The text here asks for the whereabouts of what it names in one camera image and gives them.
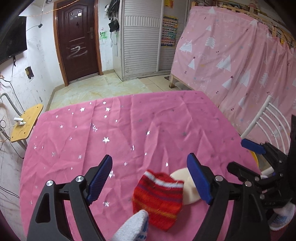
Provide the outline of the right gloved hand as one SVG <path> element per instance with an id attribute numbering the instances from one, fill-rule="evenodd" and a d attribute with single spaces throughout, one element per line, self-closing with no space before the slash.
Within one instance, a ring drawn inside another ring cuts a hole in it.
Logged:
<path id="1" fill-rule="evenodd" d="M 282 208 L 275 208 L 274 213 L 276 214 L 276 217 L 269 225 L 269 228 L 272 231 L 279 231 L 292 221 L 295 214 L 295 205 L 288 202 Z"/>

